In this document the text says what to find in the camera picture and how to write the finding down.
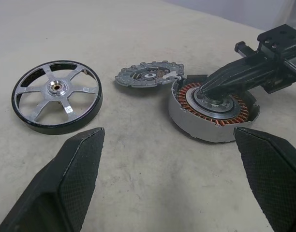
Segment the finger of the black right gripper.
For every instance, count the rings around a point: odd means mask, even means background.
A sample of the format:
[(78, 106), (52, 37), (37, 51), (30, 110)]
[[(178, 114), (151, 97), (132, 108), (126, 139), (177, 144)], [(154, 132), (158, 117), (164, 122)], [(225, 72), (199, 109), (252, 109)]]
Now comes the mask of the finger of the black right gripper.
[(213, 73), (203, 84), (203, 94), (210, 98), (221, 98), (223, 96), (240, 93), (275, 77), (278, 69), (265, 65), (258, 67), (237, 67)]
[(272, 61), (253, 54), (228, 63), (201, 85), (204, 94), (233, 94), (262, 85), (272, 78)]

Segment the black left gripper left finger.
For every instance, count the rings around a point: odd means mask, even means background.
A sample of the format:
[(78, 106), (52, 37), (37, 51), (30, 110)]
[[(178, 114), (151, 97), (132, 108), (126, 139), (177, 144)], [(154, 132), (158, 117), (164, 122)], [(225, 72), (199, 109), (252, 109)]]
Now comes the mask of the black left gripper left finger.
[(80, 232), (95, 190), (104, 128), (67, 139), (31, 180), (0, 232)]

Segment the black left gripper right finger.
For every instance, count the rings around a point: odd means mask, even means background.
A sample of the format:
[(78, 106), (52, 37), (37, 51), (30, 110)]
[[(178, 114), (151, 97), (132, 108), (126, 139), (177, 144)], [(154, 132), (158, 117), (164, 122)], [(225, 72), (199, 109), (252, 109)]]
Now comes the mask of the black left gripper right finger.
[(249, 186), (274, 232), (296, 232), (296, 149), (287, 140), (244, 127), (234, 136)]

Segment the grey motor housing copper windings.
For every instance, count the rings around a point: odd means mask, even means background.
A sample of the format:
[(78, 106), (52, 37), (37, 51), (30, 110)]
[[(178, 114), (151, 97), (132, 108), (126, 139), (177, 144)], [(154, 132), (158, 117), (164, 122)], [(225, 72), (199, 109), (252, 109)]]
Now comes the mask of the grey motor housing copper windings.
[(169, 115), (191, 137), (212, 143), (234, 141), (235, 127), (249, 128), (260, 114), (249, 92), (212, 100), (200, 93), (206, 75), (188, 75), (171, 86)]

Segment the spoked rotor with black rim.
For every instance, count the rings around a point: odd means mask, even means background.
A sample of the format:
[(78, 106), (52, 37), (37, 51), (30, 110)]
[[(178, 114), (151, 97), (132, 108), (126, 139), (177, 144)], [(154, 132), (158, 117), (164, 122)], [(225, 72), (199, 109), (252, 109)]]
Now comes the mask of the spoked rotor with black rim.
[[(84, 73), (95, 82), (95, 87), (72, 84), (72, 80)], [(41, 93), (43, 100), (36, 105), (32, 113), (23, 115), (20, 101), (24, 94)], [(74, 93), (93, 94), (92, 104), (85, 112), (77, 115), (69, 102)], [(37, 117), (51, 102), (59, 103), (68, 119), (60, 124), (42, 124)], [(54, 60), (40, 64), (26, 72), (16, 83), (12, 91), (11, 104), (16, 116), (30, 129), (42, 134), (60, 135), (77, 131), (89, 124), (98, 114), (103, 103), (102, 84), (97, 73), (89, 66), (73, 60)]]

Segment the grey notched motor lid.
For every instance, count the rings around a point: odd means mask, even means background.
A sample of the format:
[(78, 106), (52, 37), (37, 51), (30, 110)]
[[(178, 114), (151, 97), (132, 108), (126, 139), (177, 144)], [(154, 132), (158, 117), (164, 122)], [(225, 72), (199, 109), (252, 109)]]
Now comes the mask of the grey notched motor lid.
[(164, 60), (141, 62), (139, 65), (123, 68), (115, 76), (115, 81), (125, 87), (147, 88), (170, 84), (177, 79), (182, 79), (183, 76), (183, 64)]

